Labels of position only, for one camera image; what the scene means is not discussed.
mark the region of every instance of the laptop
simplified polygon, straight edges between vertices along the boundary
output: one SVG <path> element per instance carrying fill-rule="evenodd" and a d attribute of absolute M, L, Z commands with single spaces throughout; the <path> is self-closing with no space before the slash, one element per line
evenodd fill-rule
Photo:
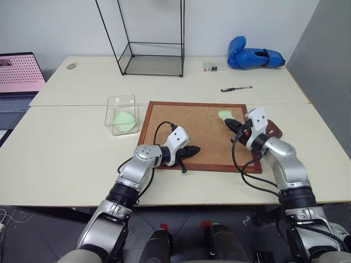
<path fill-rule="evenodd" d="M 12 130 L 45 85 L 32 52 L 0 54 L 0 130 Z"/>

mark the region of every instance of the green object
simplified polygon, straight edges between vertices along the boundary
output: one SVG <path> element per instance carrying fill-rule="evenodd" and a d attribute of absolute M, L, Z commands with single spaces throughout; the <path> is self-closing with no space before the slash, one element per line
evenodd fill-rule
<path fill-rule="evenodd" d="M 221 118 L 223 121 L 225 121 L 226 119 L 234 119 L 231 110 L 222 110 L 222 111 L 219 111 L 218 116 L 219 116 L 219 118 Z"/>
<path fill-rule="evenodd" d="M 117 110 L 115 111 L 113 124 L 120 132 L 126 133 L 134 128 L 136 122 L 131 113 Z"/>

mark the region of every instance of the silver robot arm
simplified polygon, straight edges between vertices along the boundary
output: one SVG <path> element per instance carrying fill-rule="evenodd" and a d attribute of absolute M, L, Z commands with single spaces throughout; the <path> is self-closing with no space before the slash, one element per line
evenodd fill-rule
<path fill-rule="evenodd" d="M 333 253 L 333 262 L 351 260 L 351 254 L 341 252 L 347 248 L 334 238 L 335 234 L 323 208 L 317 205 L 307 171 L 297 158 L 295 148 L 277 138 L 266 136 L 268 121 L 264 109 L 250 111 L 244 124 L 232 119 L 224 122 L 241 135 L 241 143 L 249 150 L 261 153 L 272 168 L 279 189 L 282 219 L 291 225 L 287 236 L 295 259 L 298 262 L 332 262 L 321 261 L 327 258 L 321 255 L 338 251 Z"/>
<path fill-rule="evenodd" d="M 83 230 L 77 249 L 66 254 L 59 263 L 115 262 L 121 255 L 128 235 L 128 220 L 151 170 L 161 163 L 174 165 L 182 158 L 198 153 L 200 148 L 185 146 L 190 141 L 182 127 L 172 126 L 163 146 L 140 145 L 120 172 L 108 196 Z"/>

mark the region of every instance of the black metal frame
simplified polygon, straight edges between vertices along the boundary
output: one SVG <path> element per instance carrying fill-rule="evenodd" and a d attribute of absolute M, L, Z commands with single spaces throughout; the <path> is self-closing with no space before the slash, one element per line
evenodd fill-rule
<path fill-rule="evenodd" d="M 117 64 L 118 64 L 118 68 L 120 69 L 120 72 L 122 75 L 146 75 L 146 76 L 177 76 L 177 77 L 183 77 L 184 74 L 184 57 L 185 57 L 185 44 L 184 44 L 184 39 L 185 39 L 185 0 L 179 0 L 180 1 L 180 43 L 167 43 L 167 42 L 138 42 L 138 41 L 130 41 L 129 37 L 128 37 L 128 33 L 127 33 L 127 29 L 126 29 L 126 24 L 124 22 L 124 18 L 123 18 L 123 14 L 122 14 L 122 9 L 121 9 L 121 5 L 120 5 L 120 0 L 116 0 L 117 4 L 118 4 L 118 9 L 120 11 L 121 14 L 121 18 L 122 18 L 122 22 L 123 22 L 123 27 L 124 27 L 124 31 L 126 33 L 126 37 L 127 37 L 127 45 L 124 48 L 124 51 L 122 52 L 120 58 L 117 57 L 116 51 L 112 45 L 112 41 L 110 38 L 110 35 L 108 33 L 106 24 L 105 24 L 105 20 L 103 18 L 103 15 L 101 13 L 100 7 L 99 7 L 99 3 L 98 0 L 95 0 L 97 7 L 98 7 L 98 11 L 101 17 L 101 20 L 103 22 L 104 25 L 104 29 L 105 32 L 107 34 L 107 37 L 109 39 L 112 51 L 114 53 L 114 56 L 116 58 Z M 180 56 L 175 56 L 175 55 L 145 55 L 145 54 L 133 54 L 132 52 L 132 47 L 131 44 L 163 44 L 163 45 L 179 45 L 180 46 Z M 129 47 L 130 51 L 131 51 L 131 58 L 128 61 L 128 64 L 126 66 L 126 68 L 124 70 L 122 70 L 121 65 L 120 65 L 120 60 L 123 57 L 125 51 L 127 50 L 127 47 Z M 165 75 L 165 74 L 146 74 L 146 73 L 127 73 L 127 69 L 128 66 L 131 62 L 131 60 L 135 57 L 135 56 L 163 56 L 163 57 L 179 57 L 181 60 L 181 71 L 179 75 Z"/>

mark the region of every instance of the black cable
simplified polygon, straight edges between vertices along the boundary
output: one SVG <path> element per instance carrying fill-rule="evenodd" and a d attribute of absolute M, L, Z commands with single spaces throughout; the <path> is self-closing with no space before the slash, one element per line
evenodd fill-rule
<path fill-rule="evenodd" d="M 320 233 L 322 235 L 326 235 L 330 238 L 333 238 L 334 240 L 336 240 L 337 242 L 340 243 L 340 245 L 342 246 L 343 250 L 345 252 L 349 252 L 349 249 L 347 248 L 346 244 L 338 237 L 334 236 L 333 234 L 330 234 L 326 231 L 323 231 L 323 230 L 320 230 L 320 229 L 317 229 L 317 228 L 313 228 L 313 227 L 309 227 L 309 226 L 304 226 L 304 225 L 299 225 L 299 224 L 294 224 L 295 227 L 299 227 L 299 228 L 302 228 L 302 229 L 306 229 L 306 230 L 310 230 L 310 231 L 313 231 L 313 232 L 316 232 L 316 233 Z"/>
<path fill-rule="evenodd" d="M 158 130 L 159 130 L 160 127 L 161 127 L 162 125 L 164 125 L 165 123 L 168 123 L 168 124 L 171 126 L 172 130 L 173 130 L 174 127 L 176 127 L 175 124 L 173 124 L 173 123 L 171 123 L 171 122 L 168 122 L 168 121 L 161 122 L 161 123 L 157 126 L 157 128 L 156 128 L 156 130 L 155 130 L 155 133 L 154 133 L 154 140 L 152 141 L 152 144 L 153 144 L 153 145 L 156 144 L 156 137 L 157 137 Z M 155 168 L 152 169 L 151 178 L 150 178 L 150 181 L 148 182 L 148 185 L 143 189 L 143 191 L 140 193 L 140 195 L 139 195 L 138 198 L 140 198 L 140 197 L 149 189 L 149 187 L 150 187 L 150 185 L 151 185 L 151 183 L 152 183 L 152 181 L 153 181 L 153 179 L 154 179 L 154 175 L 155 175 Z"/>
<path fill-rule="evenodd" d="M 153 140 L 153 142 L 152 142 L 153 145 L 155 145 L 155 143 L 156 143 L 156 137 L 157 137 L 157 132 L 158 132 L 158 130 L 159 130 L 160 127 L 161 127 L 162 125 L 164 125 L 165 123 L 168 123 L 168 124 L 171 126 L 172 131 L 177 127 L 174 123 L 169 122 L 169 121 L 161 122 L 161 123 L 157 126 L 157 128 L 156 128 L 156 130 L 155 130 L 154 140 Z M 119 174 L 121 173 L 121 168 L 122 168 L 126 163 L 128 163 L 131 159 L 132 159 L 132 157 L 129 158 L 128 160 L 124 161 L 124 162 L 118 167 L 117 172 L 118 172 Z M 140 197 L 149 189 L 149 187 L 150 187 L 150 185 L 151 185 L 151 183 L 152 183 L 152 181 L 153 181 L 153 179 L 154 179 L 154 174 L 155 174 L 155 168 L 152 169 L 151 178 L 150 178 L 150 181 L 148 182 L 148 185 L 145 187 L 145 189 L 142 190 L 142 192 L 139 194 L 138 198 L 140 198 Z"/>
<path fill-rule="evenodd" d="M 232 147 L 232 149 L 231 149 L 231 151 L 232 151 L 232 156 L 233 156 L 234 150 L 235 150 L 235 145 L 234 145 L 234 142 L 233 142 L 233 147 Z M 273 183 L 273 182 L 271 182 L 271 181 L 269 181 L 269 180 L 266 180 L 266 179 L 263 179 L 263 178 L 259 178 L 259 177 L 253 176 L 253 175 L 251 175 L 251 174 L 245 173 L 244 169 L 243 169 L 243 170 L 238 169 L 238 170 L 239 170 L 239 171 L 242 171 L 242 173 L 243 173 L 245 176 L 249 177 L 249 178 L 252 178 L 252 179 L 255 179 L 255 180 L 258 180 L 258 181 L 262 181 L 262 182 L 266 182 L 267 184 L 273 185 L 273 186 L 276 187 L 276 188 L 278 187 L 275 183 Z"/>
<path fill-rule="evenodd" d="M 128 160 L 126 160 L 125 162 L 123 162 L 123 163 L 117 168 L 117 172 L 118 172 L 119 174 L 121 173 L 121 168 L 123 167 L 123 165 L 125 165 L 126 163 L 128 163 L 131 159 L 132 159 L 132 157 L 129 158 Z"/>
<path fill-rule="evenodd" d="M 295 222 L 289 221 L 289 220 L 287 220 L 285 218 L 284 211 L 285 211 L 284 207 L 281 206 L 281 218 L 282 218 L 282 220 L 284 222 L 288 223 L 290 226 L 303 228 L 303 229 L 310 230 L 310 231 L 313 231 L 313 232 L 316 232 L 316 233 L 320 233 L 322 235 L 326 235 L 326 236 L 328 236 L 330 238 L 333 238 L 334 240 L 336 240 L 342 246 L 344 251 L 349 252 L 349 249 L 347 248 L 346 244 L 340 238 L 338 238 L 335 235 L 333 235 L 331 233 L 328 233 L 326 231 L 323 231 L 323 230 L 320 230 L 320 229 L 317 229 L 317 228 L 313 228 L 313 227 L 309 227 L 309 226 L 306 226 L 306 225 L 300 225 L 300 224 L 297 224 Z"/>
<path fill-rule="evenodd" d="M 244 183 L 246 183 L 248 186 L 251 186 L 252 188 L 255 188 L 256 190 L 260 190 L 260 191 L 263 191 L 263 192 L 267 192 L 267 193 L 271 193 L 275 196 L 277 196 L 278 198 L 280 197 L 278 193 L 274 192 L 274 191 L 271 191 L 271 190 L 268 190 L 268 189 L 264 189 L 264 188 L 261 188 L 261 187 L 258 187 L 258 186 L 255 186 L 255 185 L 252 185 L 250 184 L 246 179 L 245 179 L 245 169 L 246 167 L 251 164 L 251 163 L 254 163 L 254 162 L 258 162 L 261 158 L 262 158 L 262 155 L 259 156 L 259 158 L 256 158 L 254 160 L 251 160 L 249 162 L 247 162 L 245 165 L 244 165 L 244 168 L 243 169 L 240 169 L 237 162 L 236 162 L 236 159 L 235 159 L 235 146 L 236 146 L 236 143 L 238 141 L 238 139 L 240 138 L 241 135 L 239 135 L 239 132 L 237 133 L 236 137 L 234 138 L 234 141 L 233 141 L 233 146 L 231 148 L 231 155 L 232 155 L 232 158 L 233 158 L 233 162 L 234 162 L 234 166 L 235 168 L 241 173 L 241 178 L 242 180 L 244 181 Z M 257 180 L 259 181 L 264 181 L 264 182 L 268 182 L 269 184 L 273 184 L 272 182 L 268 181 L 268 180 L 265 180 L 265 179 L 262 179 L 262 178 L 257 178 Z"/>
<path fill-rule="evenodd" d="M 174 126 L 173 123 L 168 122 L 168 121 L 161 122 L 161 123 L 157 126 L 157 128 L 156 128 L 156 130 L 155 130 L 155 133 L 154 133 L 154 140 L 153 140 L 153 142 L 152 142 L 153 145 L 155 145 L 155 143 L 156 143 L 156 136 L 157 136 L 158 130 L 159 130 L 159 129 L 161 128 L 161 126 L 164 125 L 165 123 L 168 123 L 172 128 L 173 128 L 173 126 Z"/>

